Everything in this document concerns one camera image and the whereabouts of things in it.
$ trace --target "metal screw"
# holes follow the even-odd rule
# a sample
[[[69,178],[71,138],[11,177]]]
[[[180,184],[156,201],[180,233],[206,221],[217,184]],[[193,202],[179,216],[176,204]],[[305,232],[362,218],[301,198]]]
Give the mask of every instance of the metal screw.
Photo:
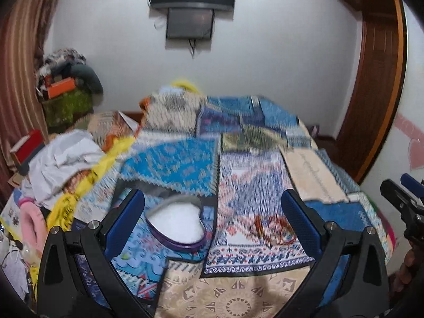
[[[89,229],[96,229],[97,227],[99,227],[99,225],[100,225],[100,223],[97,220],[93,220],[93,221],[90,221],[88,223],[88,228]]]
[[[52,228],[50,228],[50,233],[53,234],[53,235],[55,235],[59,231],[60,231],[60,227],[59,226],[53,226]]]
[[[325,226],[330,230],[330,231],[333,231],[333,230],[335,230],[335,229],[337,229],[338,227],[339,227],[339,225],[338,224],[336,224],[334,221],[327,221],[326,223],[325,223]]]
[[[377,232],[377,231],[375,230],[375,228],[374,228],[374,227],[371,227],[371,226],[368,226],[365,230],[367,231],[367,233],[368,233],[369,235],[374,235],[374,234]]]

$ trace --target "curtain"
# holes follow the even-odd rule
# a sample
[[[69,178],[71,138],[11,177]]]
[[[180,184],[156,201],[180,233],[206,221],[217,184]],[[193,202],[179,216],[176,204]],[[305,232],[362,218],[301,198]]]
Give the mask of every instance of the curtain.
[[[10,148],[32,129],[47,140],[47,126],[35,93],[44,41],[58,0],[17,0],[0,21],[0,205],[12,188]]]

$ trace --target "striped fabric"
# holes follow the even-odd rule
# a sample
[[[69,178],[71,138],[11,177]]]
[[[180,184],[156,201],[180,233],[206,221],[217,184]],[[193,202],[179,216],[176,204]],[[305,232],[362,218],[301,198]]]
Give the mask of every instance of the striped fabric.
[[[47,126],[35,93],[35,71],[58,0],[16,0],[0,21],[0,205],[11,193],[14,167],[9,150],[31,129],[47,139]]]

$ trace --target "purple rim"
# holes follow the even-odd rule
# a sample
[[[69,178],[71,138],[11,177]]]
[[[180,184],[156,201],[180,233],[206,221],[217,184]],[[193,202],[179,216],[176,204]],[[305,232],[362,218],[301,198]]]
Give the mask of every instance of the purple rim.
[[[179,252],[186,252],[186,253],[195,252],[195,251],[199,250],[200,248],[202,248],[202,246],[206,242],[206,228],[205,228],[205,225],[203,224],[202,220],[200,220],[200,223],[202,224],[203,230],[204,230],[203,237],[198,242],[195,242],[193,244],[184,244],[184,243],[176,242],[176,241],[168,238],[166,235],[163,235],[161,232],[159,232],[151,224],[149,219],[146,219],[146,222],[147,222],[147,224],[150,228],[150,231],[152,232],[152,235],[156,239],[158,239],[158,241],[160,241],[163,245],[170,248],[171,250],[179,251]]]

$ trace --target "green patterned cloth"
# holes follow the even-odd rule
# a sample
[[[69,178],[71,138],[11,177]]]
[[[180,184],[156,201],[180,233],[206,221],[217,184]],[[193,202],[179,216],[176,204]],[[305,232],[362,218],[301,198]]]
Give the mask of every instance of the green patterned cloth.
[[[272,130],[253,125],[243,125],[243,131],[240,133],[226,132],[222,134],[222,150],[224,152],[274,149],[277,146],[287,148],[287,140]]]
[[[49,132],[61,132],[79,118],[93,110],[91,94],[83,89],[74,89],[42,102]]]

